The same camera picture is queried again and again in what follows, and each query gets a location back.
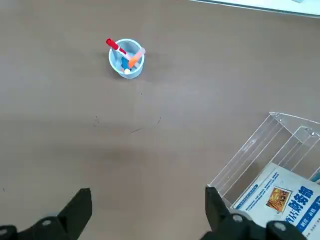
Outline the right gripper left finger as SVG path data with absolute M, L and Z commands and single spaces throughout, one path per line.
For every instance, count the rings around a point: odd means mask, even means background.
M 31 227 L 18 231 L 14 225 L 2 225 L 2 240 L 77 240 L 92 216 L 92 193 L 81 188 L 55 216 L 38 220 Z

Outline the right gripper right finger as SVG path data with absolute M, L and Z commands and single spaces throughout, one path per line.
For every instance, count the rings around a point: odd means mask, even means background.
M 203 240 L 305 240 L 285 221 L 272 220 L 262 227 L 243 211 L 230 212 L 215 187 L 205 188 L 205 214 L 211 228 Z

